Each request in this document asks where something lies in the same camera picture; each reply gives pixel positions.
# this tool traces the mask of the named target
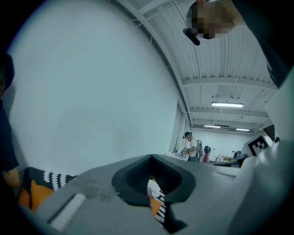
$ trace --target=person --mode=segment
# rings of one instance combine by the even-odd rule
[[[279,88],[294,58],[288,33],[290,10],[286,4],[256,0],[196,0],[187,13],[186,24],[196,37],[217,38],[237,25],[247,25],[268,61],[268,71]]]
[[[198,157],[196,157],[196,141],[192,136],[192,132],[186,132],[185,138],[188,140],[188,143],[190,144],[190,148],[187,149],[187,153],[189,154],[188,161],[189,162],[196,162],[198,160]]]
[[[11,85],[14,78],[14,66],[11,55],[0,58],[0,98]],[[0,100],[0,170],[5,183],[10,187],[19,187],[18,161],[12,145],[11,127]]]

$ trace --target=gray surface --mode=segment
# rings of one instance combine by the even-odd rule
[[[50,221],[75,193],[82,192],[88,199],[67,228],[67,234],[166,234],[149,208],[128,205],[116,195],[111,185],[112,177],[119,169],[142,157],[144,156],[94,168],[81,174],[50,196],[36,213]],[[160,157],[195,176],[196,188],[188,200],[172,206],[175,217],[188,226],[193,225],[197,218],[201,218],[225,194],[239,172],[238,168],[192,164],[164,155]]]

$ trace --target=white wall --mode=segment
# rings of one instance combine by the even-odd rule
[[[198,129],[191,129],[193,137],[202,141],[202,147],[208,145],[211,148],[210,156],[217,157],[218,155],[233,157],[232,151],[241,151],[243,145],[253,139],[253,134],[231,134],[223,132],[205,131]]]
[[[149,38],[116,6],[46,3],[9,52],[16,76],[4,102],[21,168],[79,174],[168,151],[179,92]]]

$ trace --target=headphones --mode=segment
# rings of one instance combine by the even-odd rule
[[[189,134],[192,135],[192,132],[188,132],[188,131],[187,131],[187,132],[184,134],[183,139],[185,139],[185,138],[187,137],[187,135],[189,135]]]

